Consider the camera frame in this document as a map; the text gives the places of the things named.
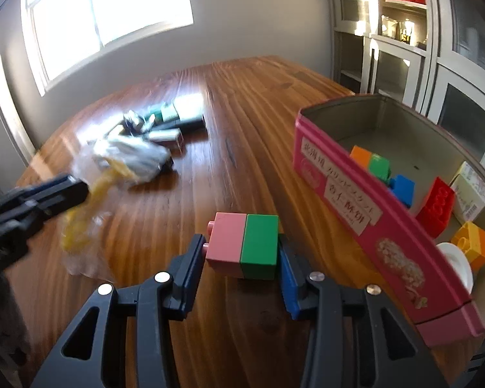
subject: yellow item in plastic bag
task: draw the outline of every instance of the yellow item in plastic bag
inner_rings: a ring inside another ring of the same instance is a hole
[[[137,176],[122,162],[105,159],[110,167],[102,172],[92,184],[86,201],[68,210],[61,234],[61,248],[72,254],[80,253],[90,242],[88,226],[114,185],[125,180],[137,180]]]

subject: pink tin box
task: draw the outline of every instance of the pink tin box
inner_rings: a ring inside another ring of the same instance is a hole
[[[415,182],[410,210],[350,158],[354,145],[388,159],[392,176]],[[446,131],[381,95],[308,107],[296,120],[294,168],[350,229],[428,346],[485,331],[485,266],[469,295],[435,246],[449,241],[460,224],[452,216],[432,240],[415,220],[435,177],[450,182],[463,161],[485,181],[482,166]],[[475,223],[485,230],[485,209]]]

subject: white plate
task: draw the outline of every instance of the white plate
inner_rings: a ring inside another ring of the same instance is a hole
[[[442,242],[436,246],[445,256],[447,262],[451,265],[453,270],[467,289],[469,294],[472,292],[474,280],[472,278],[472,270],[466,255],[456,245],[450,242]]]

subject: blue block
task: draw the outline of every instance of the blue block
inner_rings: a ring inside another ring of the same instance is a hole
[[[397,175],[390,179],[389,186],[395,197],[407,208],[410,208],[413,203],[415,182],[405,176]]]

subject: green box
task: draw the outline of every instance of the green box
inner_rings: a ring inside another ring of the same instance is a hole
[[[244,278],[273,280],[278,254],[278,216],[249,214],[242,243]]]
[[[368,170],[372,175],[378,177],[388,185],[390,179],[390,161],[388,159],[373,154],[368,164]]]

